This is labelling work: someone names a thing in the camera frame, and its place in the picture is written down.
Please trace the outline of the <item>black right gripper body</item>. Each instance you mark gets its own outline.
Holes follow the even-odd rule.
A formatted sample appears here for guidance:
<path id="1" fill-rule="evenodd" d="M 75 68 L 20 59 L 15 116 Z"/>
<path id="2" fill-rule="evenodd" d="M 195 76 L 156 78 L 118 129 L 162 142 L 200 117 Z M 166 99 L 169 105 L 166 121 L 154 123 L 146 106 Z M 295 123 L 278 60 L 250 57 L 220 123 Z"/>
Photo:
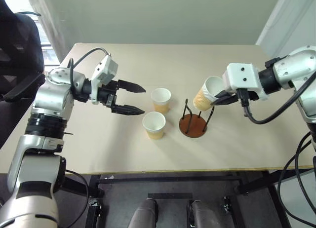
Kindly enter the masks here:
<path id="1" fill-rule="evenodd" d="M 236 93 L 230 93 L 229 104 L 239 101 L 242 105 L 249 105 L 250 101 L 258 100 L 258 95 L 254 91 L 245 88 L 237 89 Z"/>

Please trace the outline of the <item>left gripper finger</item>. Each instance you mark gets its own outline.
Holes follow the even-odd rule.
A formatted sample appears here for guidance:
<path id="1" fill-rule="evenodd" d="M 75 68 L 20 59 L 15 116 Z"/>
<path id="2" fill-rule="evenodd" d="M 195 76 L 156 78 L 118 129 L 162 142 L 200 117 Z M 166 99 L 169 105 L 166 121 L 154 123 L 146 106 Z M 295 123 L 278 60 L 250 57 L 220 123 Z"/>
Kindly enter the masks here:
<path id="1" fill-rule="evenodd" d="M 124 81 L 124 80 L 118 80 L 118 88 L 125 89 L 126 91 L 133 92 L 133 93 L 146 92 L 146 90 L 142 86 L 136 83 L 132 83 L 132 82 Z"/>
<path id="2" fill-rule="evenodd" d="M 114 105 L 111 107 L 111 111 L 112 113 L 123 115 L 141 115 L 145 113 L 144 110 L 130 105 Z"/>

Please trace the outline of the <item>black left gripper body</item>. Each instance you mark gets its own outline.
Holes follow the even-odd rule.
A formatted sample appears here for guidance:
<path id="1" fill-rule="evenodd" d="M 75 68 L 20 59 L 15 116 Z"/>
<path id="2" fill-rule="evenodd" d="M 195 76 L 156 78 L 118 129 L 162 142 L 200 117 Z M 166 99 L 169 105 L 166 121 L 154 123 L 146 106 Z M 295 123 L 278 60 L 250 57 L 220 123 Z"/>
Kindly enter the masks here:
<path id="1" fill-rule="evenodd" d="M 117 113 L 116 110 L 116 93 L 119 89 L 118 82 L 111 80 L 107 85 L 102 84 L 98 88 L 98 101 L 111 109 L 112 113 Z"/>

